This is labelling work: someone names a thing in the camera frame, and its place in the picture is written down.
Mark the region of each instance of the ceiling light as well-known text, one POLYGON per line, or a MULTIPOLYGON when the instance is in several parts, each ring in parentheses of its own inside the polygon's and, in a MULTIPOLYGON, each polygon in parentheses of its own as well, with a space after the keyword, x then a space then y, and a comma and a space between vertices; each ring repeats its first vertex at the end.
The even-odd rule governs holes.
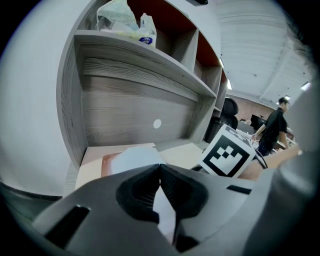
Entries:
POLYGON ((310 83, 309 83, 309 82, 306 82, 306 83, 301 87, 301 89, 304 90, 304 91, 306 91, 306 90, 308 90, 309 86, 310 86, 310 83))
POLYGON ((230 83, 230 80, 228 79, 228 83, 226 85, 228 87, 229 90, 232 90, 232 87, 231 87, 231 83, 230 83))
POLYGON ((224 68, 225 65, 224 65, 224 63, 222 62, 222 59, 219 59, 219 62, 220 62, 220 64, 221 64, 221 66, 224 68))

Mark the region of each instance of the white ceiling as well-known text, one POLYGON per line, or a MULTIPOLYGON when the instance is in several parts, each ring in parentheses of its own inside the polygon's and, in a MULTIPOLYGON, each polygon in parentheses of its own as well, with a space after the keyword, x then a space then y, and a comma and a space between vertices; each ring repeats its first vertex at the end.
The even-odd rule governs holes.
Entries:
POLYGON ((217 0, 217 13, 228 94, 273 108, 286 95, 293 103, 307 78, 290 49, 280 7, 271 0, 217 0))

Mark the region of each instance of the person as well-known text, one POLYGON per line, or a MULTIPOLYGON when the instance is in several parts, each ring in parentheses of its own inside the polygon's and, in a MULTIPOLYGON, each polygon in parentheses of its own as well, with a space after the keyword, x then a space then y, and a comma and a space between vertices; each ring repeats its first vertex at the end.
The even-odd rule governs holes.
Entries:
POLYGON ((284 144, 285 149, 289 148, 286 136, 287 122, 284 118, 284 113, 288 108, 289 101, 284 97, 280 98, 278 109, 269 116, 267 121, 251 137, 252 139, 256 139, 264 131, 257 149, 264 157, 270 154, 278 138, 284 144))

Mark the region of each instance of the white plastic bag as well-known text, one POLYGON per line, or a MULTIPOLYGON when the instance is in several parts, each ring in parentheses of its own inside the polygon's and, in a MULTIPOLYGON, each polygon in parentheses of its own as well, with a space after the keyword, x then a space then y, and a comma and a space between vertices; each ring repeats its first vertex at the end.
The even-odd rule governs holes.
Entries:
POLYGON ((152 17, 144 13, 140 23, 139 28, 127 0, 112 0, 96 12, 97 30, 127 36, 156 47, 157 31, 152 17))

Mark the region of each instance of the white round hole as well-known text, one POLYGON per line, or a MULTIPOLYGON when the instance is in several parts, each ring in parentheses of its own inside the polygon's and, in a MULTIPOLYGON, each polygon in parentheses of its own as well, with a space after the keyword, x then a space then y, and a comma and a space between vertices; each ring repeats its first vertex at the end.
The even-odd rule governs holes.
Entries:
POLYGON ((161 126, 161 120, 157 119, 153 122, 154 129, 158 129, 161 126))

